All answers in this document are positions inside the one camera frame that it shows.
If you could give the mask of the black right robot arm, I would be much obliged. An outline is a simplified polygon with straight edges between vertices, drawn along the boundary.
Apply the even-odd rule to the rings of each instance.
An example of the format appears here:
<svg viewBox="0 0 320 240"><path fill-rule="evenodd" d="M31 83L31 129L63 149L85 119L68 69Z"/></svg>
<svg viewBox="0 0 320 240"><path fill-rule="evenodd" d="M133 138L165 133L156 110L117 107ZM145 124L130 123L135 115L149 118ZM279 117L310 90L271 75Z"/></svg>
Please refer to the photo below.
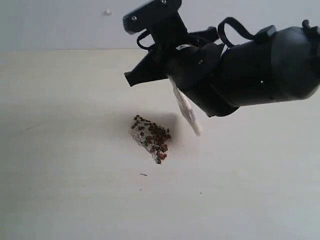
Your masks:
<svg viewBox="0 0 320 240"><path fill-rule="evenodd" d="M123 19L129 34L152 36L147 55L125 74L130 86L170 79L209 117L244 106L304 100L320 86L320 29L267 26L249 33L235 18L188 32L180 16Z"/></svg>

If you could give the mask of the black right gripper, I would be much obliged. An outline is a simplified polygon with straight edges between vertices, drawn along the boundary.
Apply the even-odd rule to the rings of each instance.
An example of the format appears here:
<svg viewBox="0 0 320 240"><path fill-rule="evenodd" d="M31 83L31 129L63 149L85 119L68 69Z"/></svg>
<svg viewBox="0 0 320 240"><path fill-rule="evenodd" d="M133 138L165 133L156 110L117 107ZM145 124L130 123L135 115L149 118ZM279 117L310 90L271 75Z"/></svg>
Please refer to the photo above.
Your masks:
<svg viewBox="0 0 320 240"><path fill-rule="evenodd" d="M147 20L139 32L138 41L151 35L154 44L145 47L147 55L124 74L131 87L170 79L202 110L225 109L225 101L211 86L224 48L215 44L219 38L215 27L189 33L174 12L162 19Z"/></svg>

